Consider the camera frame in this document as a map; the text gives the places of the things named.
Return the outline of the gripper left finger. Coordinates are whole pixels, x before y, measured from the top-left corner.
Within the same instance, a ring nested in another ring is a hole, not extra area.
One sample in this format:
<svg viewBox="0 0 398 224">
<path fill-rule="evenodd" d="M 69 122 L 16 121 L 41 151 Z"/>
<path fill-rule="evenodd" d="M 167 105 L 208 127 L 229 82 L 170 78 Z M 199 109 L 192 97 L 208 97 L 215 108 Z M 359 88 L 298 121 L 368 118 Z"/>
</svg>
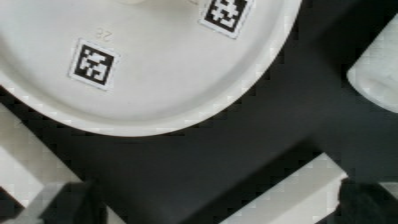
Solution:
<svg viewBox="0 0 398 224">
<path fill-rule="evenodd" d="M 39 224 L 106 224 L 101 190 L 92 181 L 51 183 L 41 192 Z"/>
</svg>

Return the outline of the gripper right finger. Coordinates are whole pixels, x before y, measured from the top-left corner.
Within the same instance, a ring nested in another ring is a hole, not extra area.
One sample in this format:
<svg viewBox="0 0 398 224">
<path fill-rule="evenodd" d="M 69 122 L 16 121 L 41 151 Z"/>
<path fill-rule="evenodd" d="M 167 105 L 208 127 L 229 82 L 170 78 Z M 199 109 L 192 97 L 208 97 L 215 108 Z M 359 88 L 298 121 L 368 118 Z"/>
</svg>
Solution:
<svg viewBox="0 0 398 224">
<path fill-rule="evenodd" d="M 336 224 L 398 224 L 398 182 L 341 181 Z"/>
</svg>

